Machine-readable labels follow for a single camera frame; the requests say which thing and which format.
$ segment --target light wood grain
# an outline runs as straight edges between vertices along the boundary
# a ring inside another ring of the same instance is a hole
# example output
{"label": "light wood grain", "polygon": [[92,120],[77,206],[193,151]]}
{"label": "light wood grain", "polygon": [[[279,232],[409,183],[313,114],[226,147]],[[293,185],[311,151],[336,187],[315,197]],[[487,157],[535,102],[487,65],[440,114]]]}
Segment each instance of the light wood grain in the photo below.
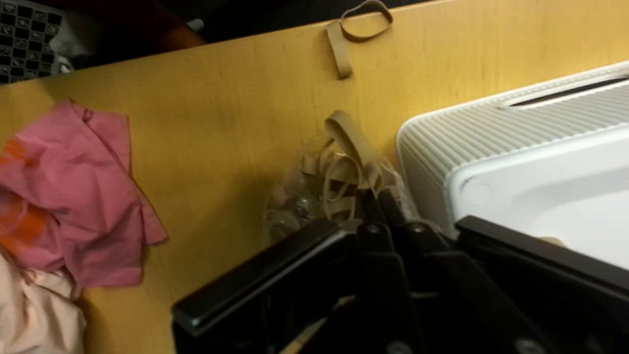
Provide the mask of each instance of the light wood grain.
{"label": "light wood grain", "polygon": [[350,45],[348,80],[322,23],[275,31],[2,86],[0,138],[67,96],[130,116],[134,177],[171,240],[149,250],[142,287],[87,293],[87,342],[90,354],[173,352],[169,307],[265,246],[265,193],[326,114],[350,112],[391,155],[415,114],[627,61],[627,18],[625,0],[399,8],[389,33]]}

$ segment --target pink fabric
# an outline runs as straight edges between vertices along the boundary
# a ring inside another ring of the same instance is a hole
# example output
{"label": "pink fabric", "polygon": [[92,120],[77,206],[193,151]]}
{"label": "pink fabric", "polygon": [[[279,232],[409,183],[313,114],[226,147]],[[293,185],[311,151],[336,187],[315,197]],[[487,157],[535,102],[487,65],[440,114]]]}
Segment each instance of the pink fabric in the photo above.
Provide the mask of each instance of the pink fabric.
{"label": "pink fabric", "polygon": [[0,246],[83,287],[142,281],[142,248],[165,232],[130,179],[128,120],[61,102],[0,155]]}

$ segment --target black object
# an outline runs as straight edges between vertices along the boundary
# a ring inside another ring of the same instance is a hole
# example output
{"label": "black object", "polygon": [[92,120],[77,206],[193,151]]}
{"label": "black object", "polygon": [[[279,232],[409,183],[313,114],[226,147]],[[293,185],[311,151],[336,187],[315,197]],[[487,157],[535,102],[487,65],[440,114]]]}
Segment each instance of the black object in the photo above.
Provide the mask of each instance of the black object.
{"label": "black object", "polygon": [[629,273],[482,218],[458,242],[391,193],[315,222],[173,307],[179,354],[627,354]]}

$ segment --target white cloth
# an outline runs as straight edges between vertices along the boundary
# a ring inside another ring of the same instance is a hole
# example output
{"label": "white cloth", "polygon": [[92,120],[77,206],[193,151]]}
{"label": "white cloth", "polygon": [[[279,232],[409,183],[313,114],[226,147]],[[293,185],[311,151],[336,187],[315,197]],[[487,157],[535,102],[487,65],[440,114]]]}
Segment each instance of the white cloth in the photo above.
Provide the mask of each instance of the white cloth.
{"label": "white cloth", "polygon": [[83,354],[85,316],[61,273],[20,269],[0,250],[0,352]]}

